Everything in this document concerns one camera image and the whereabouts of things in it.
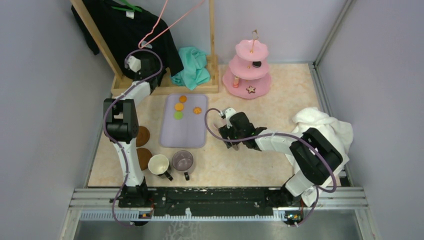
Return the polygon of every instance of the pink tray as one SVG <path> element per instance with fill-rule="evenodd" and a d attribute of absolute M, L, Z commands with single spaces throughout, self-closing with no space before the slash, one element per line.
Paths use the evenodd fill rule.
<path fill-rule="evenodd" d="M 243 60 L 237 55 L 229 61 L 228 65 L 232 74 L 245 80 L 260 79 L 270 71 L 270 65 L 266 60 L 262 61 L 262 65 L 260 67 L 253 67 L 251 61 Z"/>

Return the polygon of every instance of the purple mat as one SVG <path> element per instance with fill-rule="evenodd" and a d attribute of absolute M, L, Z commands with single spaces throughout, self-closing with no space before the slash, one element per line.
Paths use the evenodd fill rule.
<path fill-rule="evenodd" d="M 186 96 L 180 120 L 174 118 L 174 106 L 181 96 Z M 194 114 L 195 107 L 201 108 L 200 114 Z M 208 97 L 204 94 L 170 94 L 166 98 L 160 130 L 160 144 L 167 148 L 198 149 L 205 145 L 205 112 L 208 110 Z"/>

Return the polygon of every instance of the wooden clothes rack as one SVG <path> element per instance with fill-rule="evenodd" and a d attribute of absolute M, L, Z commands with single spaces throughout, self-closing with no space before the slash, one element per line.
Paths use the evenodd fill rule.
<path fill-rule="evenodd" d="M 112 68 L 115 77 L 113 78 L 112 88 L 110 92 L 114 95 L 123 93 L 133 82 L 132 79 L 126 77 L 120 69 L 116 59 L 111 53 L 108 45 L 102 37 L 99 29 L 97 28 L 93 18 L 83 3 L 83 0 L 70 0 L 79 17 L 82 19 L 85 27 L 90 32 L 92 38 L 97 44 L 103 56 L 106 58 L 107 63 Z M 197 86 L 194 90 L 189 90 L 185 86 L 177 86 L 171 82 L 170 71 L 163 76 L 160 87 L 157 87 L 152 95 L 168 95 L 174 93 L 196 93 L 196 94 L 211 94 L 218 92 L 218 57 L 215 55 L 215 3 L 214 0 L 209 0 L 209 30 L 210 30 L 210 55 L 207 59 L 207 70 L 210 73 L 210 81 Z"/>

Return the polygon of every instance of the teal towel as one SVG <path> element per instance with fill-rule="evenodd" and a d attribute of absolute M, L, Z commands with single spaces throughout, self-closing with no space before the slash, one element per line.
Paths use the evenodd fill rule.
<path fill-rule="evenodd" d="M 171 77 L 172 83 L 193 90 L 200 84 L 209 82 L 211 75 L 205 68 L 208 64 L 206 52 L 189 46 L 180 48 L 178 54 L 184 69 Z"/>

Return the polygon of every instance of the black shirt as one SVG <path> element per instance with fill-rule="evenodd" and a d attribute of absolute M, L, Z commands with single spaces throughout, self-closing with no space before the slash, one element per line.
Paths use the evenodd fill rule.
<path fill-rule="evenodd" d="M 83 0 L 83 3 L 94 20 L 94 23 L 97 25 L 101 36 L 109 47 L 110 52 L 117 61 L 123 74 L 130 79 L 134 79 L 135 73 L 124 67 L 124 59 L 130 52 L 138 49 L 139 41 L 152 31 L 153 26 L 158 20 L 158 16 L 139 7 L 142 9 L 142 12 L 134 12 L 134 19 L 131 19 L 126 16 L 125 11 L 113 9 L 112 6 L 125 9 L 129 8 L 112 0 Z M 74 7 L 72 7 L 72 12 L 84 34 L 88 47 L 95 55 L 98 54 L 98 46 Z M 153 33 L 149 35 L 145 41 L 150 41 L 166 28 L 168 28 L 168 25 L 161 19 Z M 171 76 L 174 76 L 184 69 L 169 30 L 156 38 L 150 45 L 152 48 L 145 48 L 159 55 L 163 63 L 163 68 L 169 67 Z M 137 52 L 134 54 L 134 57 L 141 58 L 144 54 L 151 55 L 151 53 Z"/>

